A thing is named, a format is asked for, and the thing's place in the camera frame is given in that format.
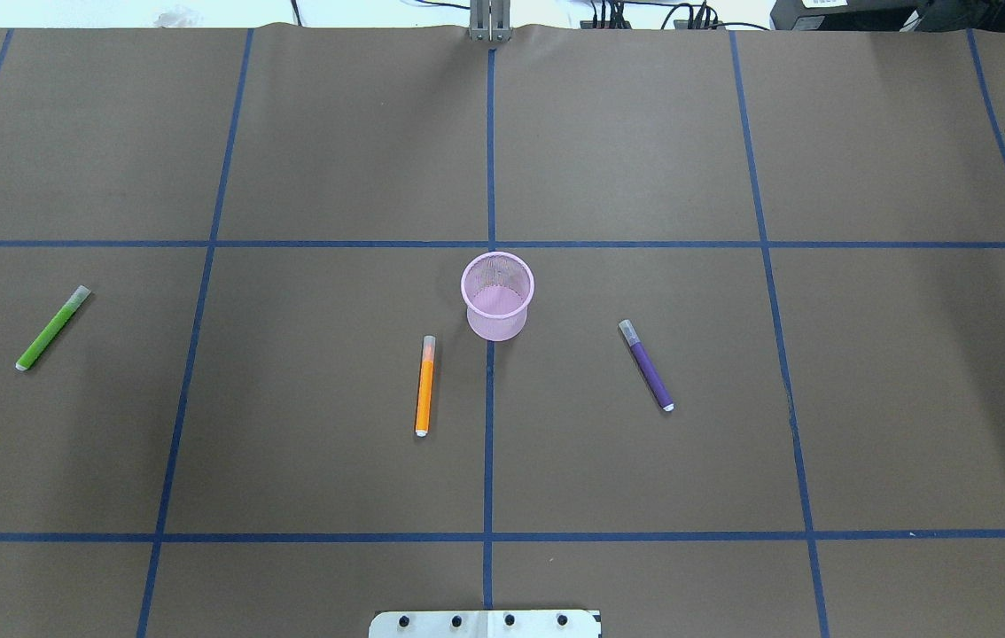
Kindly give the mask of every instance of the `metal clamp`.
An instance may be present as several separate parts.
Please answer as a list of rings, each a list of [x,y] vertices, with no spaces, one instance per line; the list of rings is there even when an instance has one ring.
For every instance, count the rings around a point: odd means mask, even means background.
[[[511,40],[511,0],[470,0],[471,40]]]

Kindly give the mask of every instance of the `orange marker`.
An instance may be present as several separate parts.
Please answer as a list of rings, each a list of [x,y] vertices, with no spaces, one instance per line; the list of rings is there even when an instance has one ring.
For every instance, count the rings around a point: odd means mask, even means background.
[[[431,420],[431,379],[435,369],[435,338],[424,338],[424,355],[420,360],[420,394],[416,398],[416,435],[428,436]]]

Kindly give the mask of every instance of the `gray table surface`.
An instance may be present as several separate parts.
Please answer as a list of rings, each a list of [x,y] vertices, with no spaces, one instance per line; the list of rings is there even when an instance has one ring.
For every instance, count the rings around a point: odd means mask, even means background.
[[[0,31],[0,635],[565,606],[1005,637],[1005,35]]]

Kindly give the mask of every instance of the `marker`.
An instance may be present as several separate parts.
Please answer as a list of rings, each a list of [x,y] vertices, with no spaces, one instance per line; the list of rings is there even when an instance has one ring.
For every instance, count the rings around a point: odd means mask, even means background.
[[[29,367],[33,366],[34,361],[37,361],[37,358],[41,356],[45,347],[48,347],[53,338],[56,338],[57,333],[61,332],[61,328],[64,327],[65,322],[69,322],[69,317],[73,315],[74,311],[77,311],[80,303],[85,301],[88,293],[89,290],[85,286],[77,286],[77,290],[73,291],[72,296],[69,297],[69,301],[66,301],[61,306],[61,310],[57,311],[57,314],[54,314],[53,318],[49,320],[49,323],[45,325],[45,330],[41,331],[40,335],[37,335],[34,343],[29,344],[26,352],[18,358],[18,362],[13,365],[16,371],[29,371]]]
[[[424,353],[420,358],[420,394],[416,397],[416,435],[428,436],[431,420],[431,377],[435,369],[435,338],[424,338]]]
[[[648,352],[644,350],[641,339],[637,338],[633,323],[625,318],[619,324],[619,327],[620,333],[625,336],[625,341],[628,342],[628,350],[633,352],[636,366],[640,367],[644,379],[648,381],[648,388],[651,389],[652,396],[655,396],[656,404],[659,404],[664,412],[672,412],[676,408],[676,404],[672,402],[671,395],[668,395],[668,388],[663,387],[663,381],[660,380],[656,367],[652,366],[652,360],[648,359]]]

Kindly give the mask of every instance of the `pen holder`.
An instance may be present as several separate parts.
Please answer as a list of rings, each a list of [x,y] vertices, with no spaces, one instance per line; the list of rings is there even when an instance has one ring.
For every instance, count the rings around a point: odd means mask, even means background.
[[[459,287],[467,304],[467,324],[481,338],[501,342],[526,327],[535,275],[523,259],[508,251],[478,255],[462,270]]]

